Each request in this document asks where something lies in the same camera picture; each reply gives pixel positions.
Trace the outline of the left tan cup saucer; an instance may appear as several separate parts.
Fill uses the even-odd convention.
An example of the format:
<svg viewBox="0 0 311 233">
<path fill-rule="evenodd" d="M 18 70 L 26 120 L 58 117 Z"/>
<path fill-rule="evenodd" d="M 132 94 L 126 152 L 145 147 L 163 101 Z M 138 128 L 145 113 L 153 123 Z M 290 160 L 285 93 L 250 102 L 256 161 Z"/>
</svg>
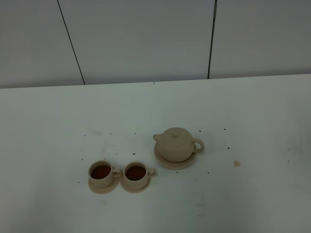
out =
<svg viewBox="0 0 311 233">
<path fill-rule="evenodd" d="M 115 178 L 114 181 L 109 186 L 104 187 L 104 188 L 97 188 L 97 187 L 94 187 L 91 184 L 91 180 L 88 179 L 88 187 L 95 194 L 107 194 L 107 193 L 112 192 L 118 186 L 119 181 L 120 181 L 119 178 Z"/>
</svg>

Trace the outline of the tan cup saucer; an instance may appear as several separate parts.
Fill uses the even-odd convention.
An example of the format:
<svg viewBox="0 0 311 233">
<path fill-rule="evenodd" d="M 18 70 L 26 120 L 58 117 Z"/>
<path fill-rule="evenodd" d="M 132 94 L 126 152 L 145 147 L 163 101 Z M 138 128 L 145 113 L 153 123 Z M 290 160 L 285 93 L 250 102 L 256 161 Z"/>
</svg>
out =
<svg viewBox="0 0 311 233">
<path fill-rule="evenodd" d="M 120 178 L 120 184 L 122 186 L 122 188 L 124 189 L 124 191 L 128 192 L 128 193 L 132 193 L 132 194 L 135 194 L 135 193 L 140 193 L 140 192 L 143 192 L 145 191 L 151 184 L 151 179 L 148 180 L 147 184 L 141 188 L 141 189 L 133 189 L 133 188 L 130 188 L 124 181 L 123 181 L 123 177 Z"/>
<path fill-rule="evenodd" d="M 95 194 L 107 194 L 107 193 L 112 192 L 118 186 L 119 181 L 120 181 L 119 178 L 115 178 L 114 181 L 109 186 L 104 187 L 104 188 L 97 188 L 97 187 L 94 187 L 91 184 L 91 180 L 88 179 L 88 187 Z"/>
</svg>

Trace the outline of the left tan teacup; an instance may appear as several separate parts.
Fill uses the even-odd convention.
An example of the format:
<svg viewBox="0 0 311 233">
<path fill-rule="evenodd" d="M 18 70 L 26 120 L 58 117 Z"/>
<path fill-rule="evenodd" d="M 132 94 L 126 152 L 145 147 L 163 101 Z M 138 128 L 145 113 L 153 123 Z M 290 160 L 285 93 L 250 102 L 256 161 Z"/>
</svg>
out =
<svg viewBox="0 0 311 233">
<path fill-rule="evenodd" d="M 107 160 L 96 161 L 88 169 L 89 184 L 94 189 L 108 189 L 118 184 L 121 175 L 122 170 Z"/>
</svg>

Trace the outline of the right tan cup saucer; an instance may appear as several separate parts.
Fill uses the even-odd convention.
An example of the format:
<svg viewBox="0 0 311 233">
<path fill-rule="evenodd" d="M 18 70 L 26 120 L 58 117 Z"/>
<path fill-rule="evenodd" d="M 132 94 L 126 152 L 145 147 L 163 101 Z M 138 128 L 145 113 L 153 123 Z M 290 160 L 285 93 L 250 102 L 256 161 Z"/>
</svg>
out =
<svg viewBox="0 0 311 233">
<path fill-rule="evenodd" d="M 120 184 L 122 186 L 122 188 L 124 189 L 124 191 L 128 192 L 128 193 L 132 193 L 132 194 L 135 194 L 135 193 L 140 193 L 140 192 L 143 192 L 145 191 L 151 184 L 151 179 L 148 180 L 147 184 L 141 188 L 141 189 L 133 189 L 133 188 L 130 188 L 124 181 L 123 181 L 123 177 L 120 178 Z"/>
</svg>

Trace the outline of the tan teapot saucer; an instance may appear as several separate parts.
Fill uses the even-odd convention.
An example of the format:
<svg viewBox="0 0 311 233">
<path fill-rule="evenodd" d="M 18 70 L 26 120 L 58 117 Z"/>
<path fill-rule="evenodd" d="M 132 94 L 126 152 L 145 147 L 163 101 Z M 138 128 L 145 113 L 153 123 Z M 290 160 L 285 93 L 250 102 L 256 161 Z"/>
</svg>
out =
<svg viewBox="0 0 311 233">
<path fill-rule="evenodd" d="M 184 169 L 189 167 L 191 164 L 194 163 L 194 161 L 196 160 L 196 154 L 193 153 L 188 159 L 186 159 L 185 161 L 182 162 L 170 162 L 168 160 L 166 160 L 161 153 L 158 150 L 158 145 L 155 144 L 154 146 L 154 156 L 156 158 L 156 160 L 165 168 L 167 169 L 171 169 L 171 170 L 180 170 L 180 169 Z"/>
</svg>

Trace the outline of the tan ceramic teapot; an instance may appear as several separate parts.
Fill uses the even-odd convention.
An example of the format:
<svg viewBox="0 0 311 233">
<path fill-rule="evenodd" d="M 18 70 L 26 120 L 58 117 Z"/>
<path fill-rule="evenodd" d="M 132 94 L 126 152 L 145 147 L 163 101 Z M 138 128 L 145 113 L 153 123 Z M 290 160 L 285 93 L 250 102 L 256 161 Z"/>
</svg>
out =
<svg viewBox="0 0 311 233">
<path fill-rule="evenodd" d="M 201 153 L 205 149 L 202 140 L 194 138 L 190 132 L 180 127 L 169 128 L 161 134 L 155 134 L 153 139 L 161 156 L 174 163 L 183 162 L 193 153 Z"/>
</svg>

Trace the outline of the right tan teacup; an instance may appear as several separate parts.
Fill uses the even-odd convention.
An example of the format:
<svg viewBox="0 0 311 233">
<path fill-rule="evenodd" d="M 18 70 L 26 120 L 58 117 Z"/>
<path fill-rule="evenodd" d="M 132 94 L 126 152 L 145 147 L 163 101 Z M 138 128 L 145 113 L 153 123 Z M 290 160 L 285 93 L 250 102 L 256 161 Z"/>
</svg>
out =
<svg viewBox="0 0 311 233">
<path fill-rule="evenodd" d="M 123 172 L 123 181 L 133 189 L 143 188 L 149 179 L 152 179 L 157 175 L 155 168 L 148 168 L 142 162 L 129 163 Z"/>
</svg>

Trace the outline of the tan teacup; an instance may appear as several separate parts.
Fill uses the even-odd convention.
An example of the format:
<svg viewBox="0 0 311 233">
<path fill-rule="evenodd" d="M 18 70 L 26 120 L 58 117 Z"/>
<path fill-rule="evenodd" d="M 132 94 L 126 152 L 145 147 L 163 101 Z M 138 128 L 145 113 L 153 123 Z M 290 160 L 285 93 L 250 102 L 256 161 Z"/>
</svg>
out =
<svg viewBox="0 0 311 233">
<path fill-rule="evenodd" d="M 129 163 L 123 172 L 123 181 L 133 189 L 143 188 L 149 179 L 152 179 L 157 175 L 155 168 L 148 168 L 142 162 Z"/>
<path fill-rule="evenodd" d="M 108 189 L 118 184 L 121 175 L 122 170 L 107 160 L 96 161 L 88 169 L 89 184 L 94 189 Z"/>
</svg>

